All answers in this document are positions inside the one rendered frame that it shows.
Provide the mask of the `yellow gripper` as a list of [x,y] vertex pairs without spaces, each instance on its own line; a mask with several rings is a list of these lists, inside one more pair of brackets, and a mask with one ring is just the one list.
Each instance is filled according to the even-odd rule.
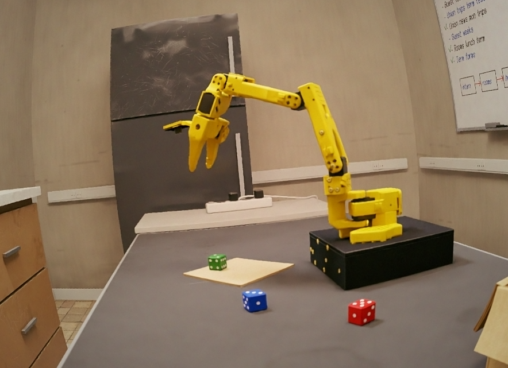
[[[185,124],[185,125],[182,125]],[[190,127],[190,151],[189,151],[189,169],[195,171],[201,150],[207,142],[206,167],[210,169],[217,156],[219,144],[226,140],[229,129],[229,121],[220,118],[210,118],[205,115],[195,114],[192,121],[179,121],[167,126],[163,126],[165,131],[175,131],[175,134],[182,133],[182,129]],[[178,125],[178,126],[176,126]]]

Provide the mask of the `red die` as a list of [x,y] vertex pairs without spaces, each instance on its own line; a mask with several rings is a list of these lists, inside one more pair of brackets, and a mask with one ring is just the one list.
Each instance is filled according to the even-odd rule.
[[348,305],[348,322],[364,325],[375,319],[374,301],[361,299]]

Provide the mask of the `green die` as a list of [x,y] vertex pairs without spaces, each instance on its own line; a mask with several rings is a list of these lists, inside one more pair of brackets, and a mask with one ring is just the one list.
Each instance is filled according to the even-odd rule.
[[214,254],[208,257],[210,270],[223,270],[227,268],[226,255]]

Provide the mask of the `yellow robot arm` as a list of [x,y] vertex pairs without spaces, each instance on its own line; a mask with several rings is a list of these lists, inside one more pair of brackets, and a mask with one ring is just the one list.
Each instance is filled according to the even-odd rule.
[[[202,92],[196,112],[210,118],[218,117],[227,111],[232,96],[262,100],[295,111],[307,109],[329,171],[324,176],[329,224],[339,230],[341,238],[350,237],[352,244],[382,242],[402,235],[402,225],[397,224],[398,191],[375,189],[366,191],[366,196],[364,190],[351,191],[347,155],[320,86],[307,83],[298,90],[293,94],[257,85],[254,79],[243,75],[219,73]],[[353,220],[346,218],[346,200],[351,200],[348,210]]]

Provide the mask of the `beige flat mat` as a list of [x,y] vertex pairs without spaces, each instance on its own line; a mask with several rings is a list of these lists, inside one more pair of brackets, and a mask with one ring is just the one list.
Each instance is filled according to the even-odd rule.
[[221,271],[210,270],[209,267],[205,267],[184,273],[183,275],[220,284],[243,287],[293,266],[294,264],[235,258],[228,260],[227,268]]

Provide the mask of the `blue die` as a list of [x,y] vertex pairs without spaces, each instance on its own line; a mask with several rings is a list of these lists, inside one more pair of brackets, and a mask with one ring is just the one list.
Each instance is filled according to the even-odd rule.
[[243,292],[243,304],[249,312],[265,310],[267,309],[266,294],[259,289]]

